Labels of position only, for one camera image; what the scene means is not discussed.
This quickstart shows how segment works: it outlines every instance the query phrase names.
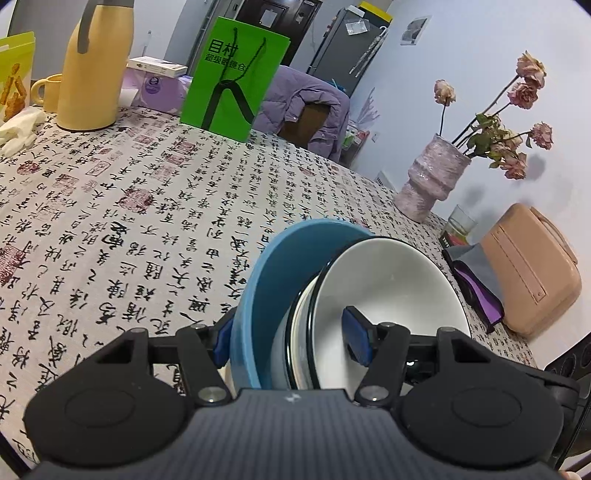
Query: yellow thermos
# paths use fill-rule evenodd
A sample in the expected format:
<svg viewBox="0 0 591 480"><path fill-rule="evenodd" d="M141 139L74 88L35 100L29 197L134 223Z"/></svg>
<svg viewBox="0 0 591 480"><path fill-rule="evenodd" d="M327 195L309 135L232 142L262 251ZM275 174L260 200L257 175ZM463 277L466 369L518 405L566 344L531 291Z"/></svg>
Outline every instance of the yellow thermos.
<svg viewBox="0 0 591 480"><path fill-rule="evenodd" d="M88 132L115 122L134 39L134 0L88 0L64 61L57 125Z"/></svg>

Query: tablecloth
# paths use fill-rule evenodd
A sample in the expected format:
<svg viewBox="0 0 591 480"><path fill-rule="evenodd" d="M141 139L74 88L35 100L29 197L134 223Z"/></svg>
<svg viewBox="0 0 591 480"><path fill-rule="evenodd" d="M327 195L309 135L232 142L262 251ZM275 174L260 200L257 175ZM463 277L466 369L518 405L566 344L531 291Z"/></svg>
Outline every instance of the tablecloth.
<svg viewBox="0 0 591 480"><path fill-rule="evenodd" d="M241 144L143 108L100 132L50 119L31 149L0 159L0 430L37 461L22 424L36 391L132 327L211 325L294 222L338 218L404 239L459 293L437 242L443 221L408 220L392 195L254 131ZM473 338L535 365L523 339L503 326L486 335L460 299ZM175 365L155 375L182 389Z"/></svg>

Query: yellow mug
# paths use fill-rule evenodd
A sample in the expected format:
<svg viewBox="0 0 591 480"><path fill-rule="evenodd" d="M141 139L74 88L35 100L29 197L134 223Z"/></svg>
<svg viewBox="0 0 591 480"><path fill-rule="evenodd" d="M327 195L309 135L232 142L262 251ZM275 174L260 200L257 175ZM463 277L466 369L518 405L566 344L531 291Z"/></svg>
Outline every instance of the yellow mug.
<svg viewBox="0 0 591 480"><path fill-rule="evenodd" d="M31 100L41 105L47 113L57 113L57 104L60 99L61 73L41 79L31 87ZM39 96L39 89L44 86L43 97Z"/></svg>

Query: pink ceramic vase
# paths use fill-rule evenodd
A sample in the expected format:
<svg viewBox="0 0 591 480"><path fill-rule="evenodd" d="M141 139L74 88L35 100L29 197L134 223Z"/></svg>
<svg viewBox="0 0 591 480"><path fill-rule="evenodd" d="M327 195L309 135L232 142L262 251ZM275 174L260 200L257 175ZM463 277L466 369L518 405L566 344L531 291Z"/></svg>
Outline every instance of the pink ceramic vase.
<svg viewBox="0 0 591 480"><path fill-rule="evenodd" d="M435 200L445 200L472 162L447 140L435 135L408 169L408 182L394 206L415 222L423 222Z"/></svg>

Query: white logo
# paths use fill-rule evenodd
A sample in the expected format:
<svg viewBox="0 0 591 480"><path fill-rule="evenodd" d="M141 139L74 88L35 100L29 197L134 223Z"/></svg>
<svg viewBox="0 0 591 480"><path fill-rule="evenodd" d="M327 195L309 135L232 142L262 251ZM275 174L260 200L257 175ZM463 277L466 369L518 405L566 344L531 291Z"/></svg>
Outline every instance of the white logo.
<svg viewBox="0 0 591 480"><path fill-rule="evenodd" d="M301 397L297 393L292 393L291 397L283 397L283 398L285 398L289 403L296 403L297 401L301 400Z"/></svg>

